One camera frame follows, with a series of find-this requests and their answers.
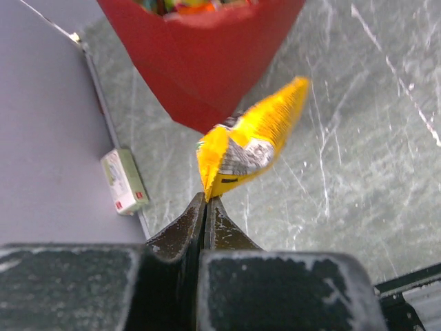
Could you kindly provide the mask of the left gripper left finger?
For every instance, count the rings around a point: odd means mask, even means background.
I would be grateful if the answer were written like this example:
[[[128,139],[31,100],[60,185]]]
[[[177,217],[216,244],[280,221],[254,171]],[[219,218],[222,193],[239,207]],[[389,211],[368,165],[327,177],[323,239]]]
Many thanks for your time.
[[[2,330],[194,330],[198,193],[144,244],[1,247]]]

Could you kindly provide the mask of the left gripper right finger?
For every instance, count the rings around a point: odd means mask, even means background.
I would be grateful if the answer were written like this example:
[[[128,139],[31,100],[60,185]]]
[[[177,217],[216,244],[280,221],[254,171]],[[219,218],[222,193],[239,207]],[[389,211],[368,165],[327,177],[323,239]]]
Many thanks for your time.
[[[385,330],[369,275],[353,256],[265,251],[207,207],[196,300],[199,330]]]

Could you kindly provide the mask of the small yellow snack packet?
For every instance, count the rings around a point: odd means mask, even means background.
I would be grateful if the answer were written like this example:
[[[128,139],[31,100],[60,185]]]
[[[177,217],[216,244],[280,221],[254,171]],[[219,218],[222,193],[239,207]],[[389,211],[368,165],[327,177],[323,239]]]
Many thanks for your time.
[[[270,169],[301,118],[309,80],[294,77],[242,115],[214,126],[196,144],[206,201]]]

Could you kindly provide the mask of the orange Fox's candy bag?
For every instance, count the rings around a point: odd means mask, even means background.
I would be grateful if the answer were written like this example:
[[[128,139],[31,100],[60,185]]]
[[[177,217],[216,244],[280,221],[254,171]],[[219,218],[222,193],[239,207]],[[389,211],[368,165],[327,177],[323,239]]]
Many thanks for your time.
[[[143,0],[135,1],[145,10],[164,16],[167,14],[199,14],[215,12],[240,6],[251,6],[258,1],[250,0]]]

